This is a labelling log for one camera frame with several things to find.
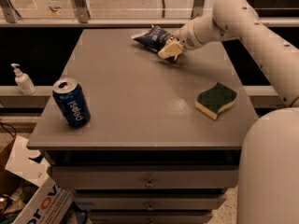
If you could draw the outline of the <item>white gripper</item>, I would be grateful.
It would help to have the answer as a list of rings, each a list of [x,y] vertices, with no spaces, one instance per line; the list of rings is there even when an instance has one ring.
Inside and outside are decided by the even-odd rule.
[[[183,47],[189,50],[200,48],[200,43],[190,25],[184,25],[176,30],[174,36],[171,36],[166,41],[166,45],[158,52],[158,56],[162,59],[177,57],[182,53]]]

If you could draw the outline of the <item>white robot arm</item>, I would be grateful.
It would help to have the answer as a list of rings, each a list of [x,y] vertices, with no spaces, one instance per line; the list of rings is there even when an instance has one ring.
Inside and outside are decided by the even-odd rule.
[[[216,0],[158,51],[161,58],[237,38],[269,81],[246,87],[275,102],[250,127],[240,156],[236,224],[299,224],[299,50],[269,30],[246,0]]]

